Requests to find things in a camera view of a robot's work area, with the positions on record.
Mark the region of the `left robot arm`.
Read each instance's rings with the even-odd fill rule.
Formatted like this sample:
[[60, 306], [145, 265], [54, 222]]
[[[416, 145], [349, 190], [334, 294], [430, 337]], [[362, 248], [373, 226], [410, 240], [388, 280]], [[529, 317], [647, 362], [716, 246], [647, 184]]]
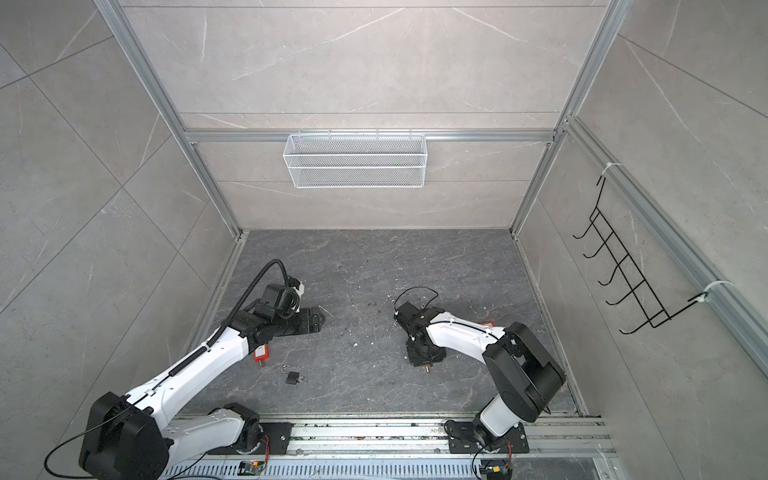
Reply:
[[269, 451], [255, 411], [236, 402], [177, 426], [176, 415], [219, 375], [276, 337], [314, 334], [326, 321], [301, 304], [303, 283], [279, 259], [256, 274], [225, 319], [194, 351], [123, 395], [108, 392], [91, 406], [76, 435], [84, 479], [157, 479], [169, 467], [209, 451]]

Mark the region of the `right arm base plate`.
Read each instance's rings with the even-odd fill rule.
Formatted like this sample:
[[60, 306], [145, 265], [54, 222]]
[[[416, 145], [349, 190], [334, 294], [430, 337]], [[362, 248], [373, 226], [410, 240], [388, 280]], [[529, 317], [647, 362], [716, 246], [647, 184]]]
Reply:
[[449, 451], [452, 454], [511, 453], [524, 454], [530, 447], [524, 425], [515, 424], [502, 436], [495, 436], [479, 422], [457, 422], [447, 420], [443, 429], [448, 437]]

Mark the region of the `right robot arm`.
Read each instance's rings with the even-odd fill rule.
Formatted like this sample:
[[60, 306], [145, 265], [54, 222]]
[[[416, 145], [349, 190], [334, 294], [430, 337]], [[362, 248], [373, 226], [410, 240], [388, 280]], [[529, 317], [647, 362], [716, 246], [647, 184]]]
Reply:
[[406, 358], [428, 369], [445, 360], [450, 350], [482, 363], [496, 395], [470, 422], [448, 420], [444, 430], [464, 451], [511, 453], [528, 451], [524, 425], [551, 412], [550, 402], [566, 383], [566, 373], [524, 324], [507, 327], [478, 324], [433, 307], [394, 301], [394, 320], [406, 332]]

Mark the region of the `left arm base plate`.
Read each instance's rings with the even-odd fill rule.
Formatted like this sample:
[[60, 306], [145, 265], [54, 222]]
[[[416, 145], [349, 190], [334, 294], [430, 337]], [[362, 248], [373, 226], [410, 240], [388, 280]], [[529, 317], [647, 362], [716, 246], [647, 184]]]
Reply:
[[244, 443], [215, 448], [209, 455], [285, 455], [294, 424], [290, 422], [260, 423], [254, 434], [248, 434]]

